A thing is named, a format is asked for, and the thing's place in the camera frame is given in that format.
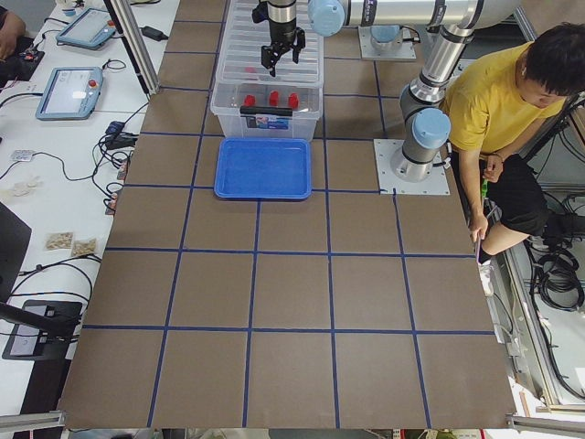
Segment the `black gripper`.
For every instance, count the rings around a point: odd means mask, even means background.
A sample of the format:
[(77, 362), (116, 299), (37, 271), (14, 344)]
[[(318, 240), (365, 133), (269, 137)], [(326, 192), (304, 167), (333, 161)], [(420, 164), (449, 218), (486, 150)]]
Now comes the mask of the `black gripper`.
[(268, 4), (271, 44), (261, 47), (261, 65), (274, 77), (280, 53), (292, 50), (292, 61), (299, 63), (305, 48), (305, 32), (297, 26), (296, 4)]

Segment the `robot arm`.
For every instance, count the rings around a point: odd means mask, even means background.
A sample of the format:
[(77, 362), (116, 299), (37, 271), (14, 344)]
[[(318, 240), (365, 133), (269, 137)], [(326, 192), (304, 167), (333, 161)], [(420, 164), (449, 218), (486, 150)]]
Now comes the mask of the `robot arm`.
[(370, 44), (380, 57), (396, 57), (403, 48), (403, 31), (399, 25), (372, 26)]
[(311, 1), (308, 21), (314, 32), (330, 37), (343, 27), (422, 24), (439, 30), (420, 75), (400, 96), (406, 139), (391, 158), (394, 174), (409, 182), (426, 179), (451, 124), (439, 110), (453, 70), (477, 28), (509, 17), (517, 1)]

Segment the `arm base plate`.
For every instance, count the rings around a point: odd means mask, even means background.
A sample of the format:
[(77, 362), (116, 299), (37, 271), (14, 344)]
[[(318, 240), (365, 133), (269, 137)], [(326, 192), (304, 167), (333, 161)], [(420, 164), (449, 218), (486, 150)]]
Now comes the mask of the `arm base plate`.
[(410, 162), (402, 154), (402, 140), (375, 139), (373, 143), (380, 194), (414, 196), (451, 194), (439, 151), (432, 162), (419, 165)]
[(358, 35), (362, 59), (413, 62), (417, 58), (414, 46), (420, 39), (407, 27), (360, 27)]

